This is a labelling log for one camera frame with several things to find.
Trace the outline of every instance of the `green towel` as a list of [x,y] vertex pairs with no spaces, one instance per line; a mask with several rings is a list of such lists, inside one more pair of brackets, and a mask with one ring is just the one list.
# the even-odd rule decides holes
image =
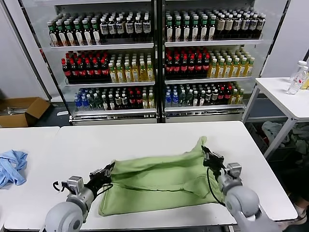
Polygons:
[[[177,156],[146,157],[116,161],[112,170],[113,187],[103,195],[99,207],[102,216],[172,209],[216,202],[203,166],[200,137],[190,151]],[[211,188],[222,201],[223,195],[212,171]]]

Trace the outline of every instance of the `white tabletop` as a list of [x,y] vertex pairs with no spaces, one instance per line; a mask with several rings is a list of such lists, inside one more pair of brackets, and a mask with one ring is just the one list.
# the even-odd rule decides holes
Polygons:
[[256,78],[260,90],[287,116],[297,120],[309,120],[309,90],[299,90],[295,95],[287,94],[289,77]]
[[[261,204],[273,220],[287,220],[297,213],[250,134],[239,121],[170,123],[140,125],[62,127],[54,145],[42,160],[32,188],[25,192],[23,204],[15,207],[4,227],[9,230],[38,230],[47,212],[65,201],[67,193],[57,193],[52,183],[72,175],[89,180],[89,173],[105,167],[112,160],[145,156],[182,154],[191,150],[200,136],[206,145],[225,157],[225,162],[239,162],[243,184],[256,191]],[[236,223],[227,209],[217,203],[125,215],[101,217],[99,196],[92,204],[82,230],[175,228]]]
[[33,170],[46,157],[48,145],[58,131],[59,127],[0,128],[0,153],[11,149],[28,153],[27,167],[21,171],[27,181],[20,186],[8,184],[0,188],[0,229],[13,206],[17,204],[18,207],[21,199],[27,201],[23,199],[23,192],[31,190],[27,186],[36,175]]

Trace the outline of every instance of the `display cooler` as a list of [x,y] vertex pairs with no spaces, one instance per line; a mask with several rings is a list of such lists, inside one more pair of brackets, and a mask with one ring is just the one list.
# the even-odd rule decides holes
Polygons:
[[[19,0],[19,7],[23,10],[28,26],[41,49],[51,78],[57,85],[68,108],[70,122],[73,125],[95,125],[240,120],[246,99],[250,97],[253,90],[254,78],[262,75],[267,56],[271,52],[288,7],[288,1]],[[236,14],[233,17],[228,16],[235,12]],[[220,31],[221,28],[217,24],[218,21],[219,24],[221,23],[222,14],[228,21],[229,18],[230,20],[236,19],[239,13],[242,20],[247,19],[244,13],[248,13],[250,20],[256,19],[256,25],[250,33],[242,31],[242,27],[239,28],[238,33],[229,30],[228,26],[222,26],[223,30]],[[144,27],[141,34],[136,33],[135,30],[139,30],[137,27],[134,28],[134,35],[129,35],[130,28],[125,27],[129,15],[131,15],[130,20],[133,21],[133,26],[138,22],[136,17],[141,18],[141,27]],[[213,15],[219,20],[213,22],[216,30],[210,39],[209,31],[211,31],[211,17]],[[100,25],[103,22],[101,19],[105,17],[104,22],[106,22],[107,29],[110,30],[108,20],[111,16],[114,16],[111,24],[115,24],[114,29],[120,33],[105,36]],[[177,22],[179,16],[181,17],[180,23]],[[187,34],[184,32],[186,16],[189,17],[187,24],[190,31]],[[194,29],[195,16],[198,16],[199,25],[196,29]],[[79,27],[83,28],[86,18],[88,18],[88,21],[85,24],[88,23],[88,26],[86,25],[84,28],[93,28],[93,33],[96,27],[91,25],[92,23],[96,24],[98,28],[97,36],[78,36],[75,34]],[[204,36],[202,35],[205,32],[202,29],[203,19],[207,21],[207,32]],[[264,22],[260,27],[261,30],[258,31],[260,19],[263,19]],[[74,32],[72,37],[67,36],[68,30]],[[200,54],[197,51],[202,54],[202,59],[204,59],[205,54],[209,58],[207,70],[200,72],[199,67],[197,67],[194,72],[189,70],[182,72],[181,62],[184,60],[184,54],[189,56],[190,53],[195,53],[194,66],[196,66]],[[240,61],[239,65],[235,66],[241,68],[240,64],[244,57],[248,62],[244,64],[240,74],[230,75],[226,70],[227,68],[231,69],[234,65],[235,57],[233,56],[235,55],[238,56]],[[226,60],[222,66],[220,66],[221,57],[219,56]],[[219,59],[218,66],[216,66],[219,71],[209,74],[212,58]],[[228,58],[231,58],[232,66],[229,66],[229,64],[226,66],[226,62],[229,61]],[[133,77],[134,67],[132,62],[134,62],[134,59],[136,59],[139,73],[138,78]],[[249,65],[250,60],[254,61],[253,65]],[[142,70],[141,61],[144,62],[145,67]],[[191,62],[190,57],[187,58],[187,61],[188,64]],[[95,73],[89,73],[89,70],[85,68],[85,72],[88,73],[82,77],[79,65],[84,63],[84,67],[87,67],[89,62]],[[119,70],[121,70],[123,77],[118,77],[119,75],[115,77],[112,74],[118,72],[118,62],[121,63]],[[96,63],[102,65],[98,69],[99,73],[94,68]],[[109,67],[110,63],[113,63],[112,71]],[[66,64],[76,67],[75,69],[68,69]],[[221,68],[226,71],[226,75],[220,74]],[[129,70],[131,78],[127,82],[123,80],[123,78],[127,78],[126,70]],[[74,76],[75,71],[79,72],[78,76]],[[240,101],[237,98],[237,101],[232,102],[230,100],[212,101],[211,98],[210,101],[204,103],[200,103],[200,100],[198,100],[198,104],[194,101],[188,104],[173,104],[173,99],[171,102],[166,101],[168,88],[176,89],[180,97],[182,87],[187,88],[187,86],[188,89],[197,88],[199,99],[201,90],[203,89],[207,93],[208,86],[216,86],[218,90],[222,87],[228,89],[228,86],[231,86],[231,91],[237,88],[239,93],[242,90],[243,100]],[[84,102],[76,103],[76,96],[81,99],[83,95],[87,96],[90,91],[92,91],[92,98],[94,98],[94,93],[97,93],[100,98],[105,95],[105,103],[108,104],[108,107],[104,108],[104,99],[103,101],[100,99],[101,102],[97,104],[100,107],[94,108],[83,107]],[[113,106],[115,107],[110,107],[109,94],[113,95],[111,101],[114,101]]]

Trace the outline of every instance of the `clear plastic bottle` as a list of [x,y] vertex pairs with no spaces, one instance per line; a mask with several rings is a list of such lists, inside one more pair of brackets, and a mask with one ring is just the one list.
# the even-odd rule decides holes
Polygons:
[[300,88],[308,78],[307,71],[308,66],[304,66],[299,72],[296,73],[293,82],[291,83],[287,91],[288,94],[296,94],[300,90]]

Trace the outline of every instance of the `metal table leg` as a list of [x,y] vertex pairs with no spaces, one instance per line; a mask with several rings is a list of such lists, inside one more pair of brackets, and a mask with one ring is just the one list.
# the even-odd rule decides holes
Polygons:
[[243,122],[243,124],[246,123],[246,121],[247,121],[247,119],[249,117],[250,111],[252,110],[252,107],[254,105],[254,101],[257,98],[257,95],[259,93],[260,93],[260,89],[257,87],[257,84],[255,84],[255,87],[254,87],[252,95],[251,95],[251,97],[249,99],[249,102],[248,102],[248,105],[246,107],[246,110],[243,113],[242,118],[241,118],[241,121]]
[[289,118],[286,123],[283,125],[276,138],[269,145],[269,148],[266,150],[264,157],[268,160],[272,153],[279,147],[282,140],[288,135],[290,130],[293,128],[297,120],[294,118]]

